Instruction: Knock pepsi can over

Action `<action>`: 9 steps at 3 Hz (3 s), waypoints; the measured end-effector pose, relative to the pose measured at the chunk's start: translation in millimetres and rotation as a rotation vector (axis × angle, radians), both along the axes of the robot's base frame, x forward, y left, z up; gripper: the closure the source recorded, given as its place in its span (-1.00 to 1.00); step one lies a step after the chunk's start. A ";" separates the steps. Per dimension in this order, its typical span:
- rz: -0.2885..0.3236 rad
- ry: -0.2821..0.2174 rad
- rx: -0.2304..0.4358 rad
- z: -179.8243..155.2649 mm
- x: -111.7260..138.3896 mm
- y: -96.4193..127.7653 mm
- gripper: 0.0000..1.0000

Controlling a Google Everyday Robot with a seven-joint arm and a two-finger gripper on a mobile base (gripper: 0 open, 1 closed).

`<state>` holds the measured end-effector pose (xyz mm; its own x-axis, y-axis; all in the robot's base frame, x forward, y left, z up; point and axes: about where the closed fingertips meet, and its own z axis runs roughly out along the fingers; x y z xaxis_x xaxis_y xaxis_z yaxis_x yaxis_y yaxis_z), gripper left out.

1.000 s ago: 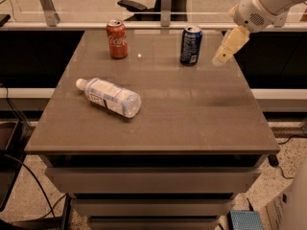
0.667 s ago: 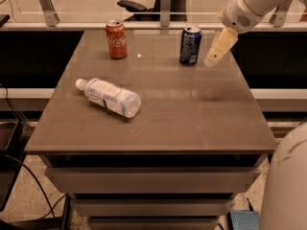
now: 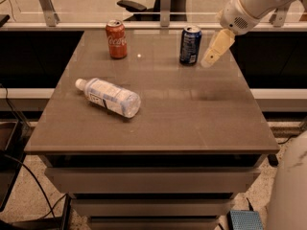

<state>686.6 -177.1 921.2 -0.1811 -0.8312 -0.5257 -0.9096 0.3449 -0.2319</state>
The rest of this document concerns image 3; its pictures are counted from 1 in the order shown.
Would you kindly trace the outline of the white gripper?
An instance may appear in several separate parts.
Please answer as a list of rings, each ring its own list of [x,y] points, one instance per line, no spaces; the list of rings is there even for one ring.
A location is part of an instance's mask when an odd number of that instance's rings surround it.
[[[244,35],[252,30],[260,20],[250,15],[241,0],[230,0],[219,13],[220,24],[224,28],[215,33],[210,40],[201,66],[208,68],[232,46],[235,35]]]

